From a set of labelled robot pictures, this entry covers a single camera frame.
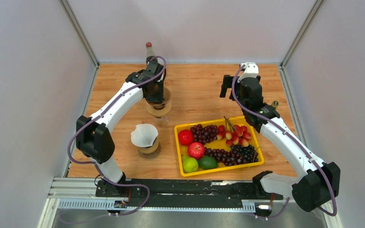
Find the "brown paper coffee filter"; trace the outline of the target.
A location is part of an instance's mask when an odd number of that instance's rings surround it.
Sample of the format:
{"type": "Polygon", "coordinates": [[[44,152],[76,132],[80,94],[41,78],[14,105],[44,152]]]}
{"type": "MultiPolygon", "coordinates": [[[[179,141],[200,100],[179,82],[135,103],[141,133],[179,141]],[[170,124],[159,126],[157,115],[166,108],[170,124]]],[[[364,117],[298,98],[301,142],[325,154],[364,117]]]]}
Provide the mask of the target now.
{"type": "Polygon", "coordinates": [[[163,97],[164,97],[164,101],[161,104],[146,103],[146,107],[152,108],[154,110],[165,110],[166,108],[171,107],[171,92],[167,87],[165,87],[163,89],[163,97]]]}

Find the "white paper coffee filter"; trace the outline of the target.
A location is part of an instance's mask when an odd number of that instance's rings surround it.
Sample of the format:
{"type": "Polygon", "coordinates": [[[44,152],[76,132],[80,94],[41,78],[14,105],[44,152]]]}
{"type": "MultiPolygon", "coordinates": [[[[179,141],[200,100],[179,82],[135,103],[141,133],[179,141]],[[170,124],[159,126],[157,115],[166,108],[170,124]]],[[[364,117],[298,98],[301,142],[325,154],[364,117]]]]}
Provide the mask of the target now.
{"type": "Polygon", "coordinates": [[[154,125],[144,123],[135,126],[131,132],[131,143],[141,148],[152,147],[158,137],[158,130],[154,125]]]}

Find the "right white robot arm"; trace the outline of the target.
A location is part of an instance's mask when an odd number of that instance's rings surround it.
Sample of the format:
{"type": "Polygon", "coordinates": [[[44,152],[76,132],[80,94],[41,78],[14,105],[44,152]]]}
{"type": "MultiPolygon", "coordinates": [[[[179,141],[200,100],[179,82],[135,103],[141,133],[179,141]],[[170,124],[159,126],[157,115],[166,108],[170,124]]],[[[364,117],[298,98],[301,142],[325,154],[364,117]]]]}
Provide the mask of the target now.
{"type": "Polygon", "coordinates": [[[237,77],[224,75],[220,97],[229,98],[241,108],[244,119],[266,137],[284,155],[297,177],[264,171],[254,177],[253,194],[265,198],[276,193],[293,199],[306,212],[320,209],[330,216],[337,215],[340,168],[335,162],[326,163],[308,149],[287,127],[274,107],[265,103],[260,76],[237,77]]]}

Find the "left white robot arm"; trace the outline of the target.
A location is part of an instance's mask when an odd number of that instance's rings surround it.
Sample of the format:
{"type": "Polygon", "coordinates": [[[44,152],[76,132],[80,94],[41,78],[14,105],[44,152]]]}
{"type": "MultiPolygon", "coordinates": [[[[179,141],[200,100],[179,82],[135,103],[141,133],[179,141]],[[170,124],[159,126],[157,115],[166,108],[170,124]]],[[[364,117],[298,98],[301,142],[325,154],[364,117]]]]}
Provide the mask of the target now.
{"type": "Polygon", "coordinates": [[[129,109],[142,99],[155,103],[163,101],[165,71],[166,63],[149,61],[145,69],[127,76],[119,91],[103,107],[89,117],[82,115],[77,119],[76,133],[70,142],[90,159],[88,163],[96,167],[109,183],[109,192],[116,197],[125,193],[126,183],[121,180],[124,173],[113,157],[115,143],[111,132],[129,109]]]}

